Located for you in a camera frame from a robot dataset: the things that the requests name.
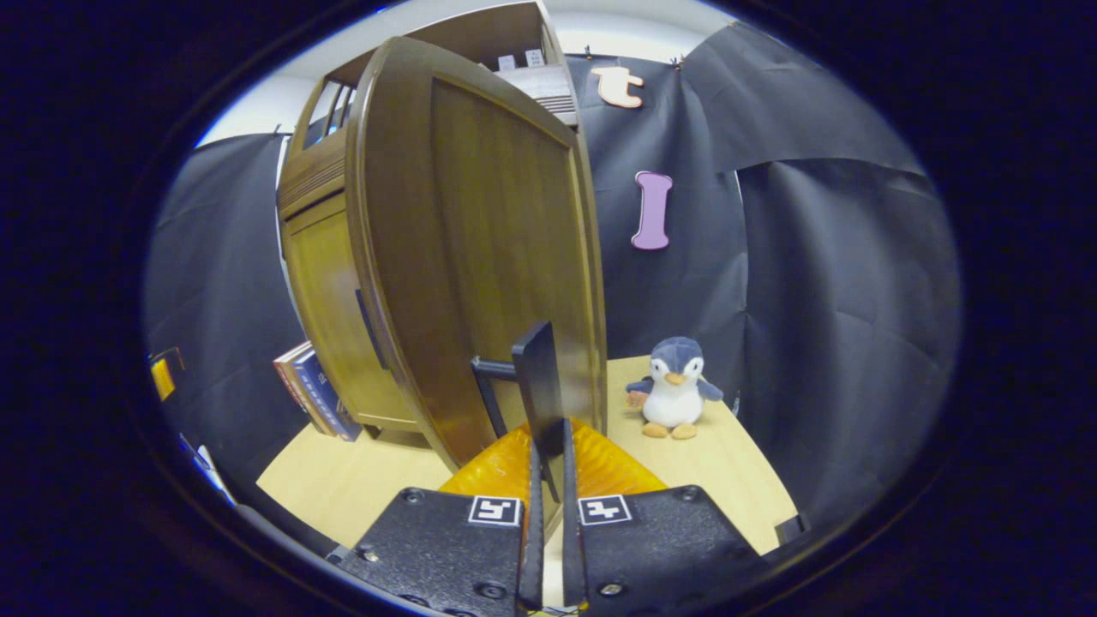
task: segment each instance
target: orange soft pad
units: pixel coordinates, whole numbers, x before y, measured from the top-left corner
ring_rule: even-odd
[[[572,418],[572,441],[579,498],[634,495],[667,487],[620,446],[575,418]]]

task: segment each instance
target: penguin wing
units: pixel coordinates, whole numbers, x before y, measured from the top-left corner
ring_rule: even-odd
[[[624,386],[624,391],[625,392],[643,392],[644,394],[651,394],[652,393],[652,386],[654,386],[654,385],[655,385],[655,380],[652,379],[652,378],[649,378],[649,377],[645,377],[641,381],[633,382],[633,383],[630,383],[629,385],[625,385]]]
[[[698,381],[697,391],[701,393],[701,397],[706,401],[723,401],[724,393],[720,391],[719,388],[709,383],[708,381]]]

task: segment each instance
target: white wall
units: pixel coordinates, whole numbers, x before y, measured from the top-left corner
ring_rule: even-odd
[[[236,135],[271,133],[280,123],[279,131],[291,131],[316,81],[280,74],[268,77],[222,114],[196,146]]]
[[[735,21],[697,0],[543,0],[566,54],[624,56],[669,63]],[[332,68],[381,45],[389,36],[506,0],[408,0],[321,41],[283,65],[236,102],[199,146],[282,124],[291,131],[316,82]]]

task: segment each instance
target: wooden cabinet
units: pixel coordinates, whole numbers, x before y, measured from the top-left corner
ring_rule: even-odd
[[[546,66],[483,66],[527,49]],[[360,422],[423,433],[453,469],[495,439],[472,358],[509,360],[543,319],[565,415],[606,430],[600,251],[570,83],[540,2],[476,11],[333,70],[287,153],[286,262],[332,384]],[[513,428],[521,400],[499,390]]]

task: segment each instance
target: open cabinet door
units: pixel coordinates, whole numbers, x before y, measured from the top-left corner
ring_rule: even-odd
[[[563,414],[604,434],[590,171],[576,133],[516,87],[405,37],[373,54],[347,136],[347,214],[380,354],[456,469],[496,439],[471,360],[552,323]],[[513,429],[514,384],[497,384]]]

